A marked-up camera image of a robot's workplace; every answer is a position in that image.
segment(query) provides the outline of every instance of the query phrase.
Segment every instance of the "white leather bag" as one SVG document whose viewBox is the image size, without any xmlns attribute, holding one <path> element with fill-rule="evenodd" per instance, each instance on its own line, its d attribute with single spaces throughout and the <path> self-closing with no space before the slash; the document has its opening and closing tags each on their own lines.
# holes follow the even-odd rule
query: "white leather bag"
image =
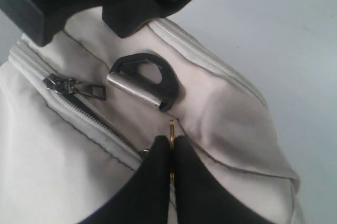
<svg viewBox="0 0 337 224">
<path fill-rule="evenodd" d="M 78 223 L 131 178 L 138 152 L 168 135 L 171 119 L 238 200 L 275 224 L 304 223 L 299 178 L 261 93 L 169 20 L 120 39 L 101 11 L 76 14 L 43 48 L 24 36 L 0 68 L 0 223 Z M 180 94 L 168 112 L 107 83 L 114 62 L 136 53 L 174 69 Z M 46 88 L 50 74 L 106 86 L 107 100 L 77 93 L 80 102 L 69 101 Z M 168 222 L 176 223 L 173 207 Z"/>
</svg>

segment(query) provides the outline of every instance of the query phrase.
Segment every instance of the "zipper slider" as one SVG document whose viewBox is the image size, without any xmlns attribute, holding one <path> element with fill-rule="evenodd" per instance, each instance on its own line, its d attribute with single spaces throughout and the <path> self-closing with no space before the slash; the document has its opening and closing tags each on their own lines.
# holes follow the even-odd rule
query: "zipper slider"
<svg viewBox="0 0 337 224">
<path fill-rule="evenodd" d="M 106 100 L 106 88 L 102 85 L 78 82 L 76 78 L 61 78 L 55 74 L 50 74 L 43 82 L 48 90 L 53 90 L 58 94 L 82 94 L 87 97 Z"/>
</svg>

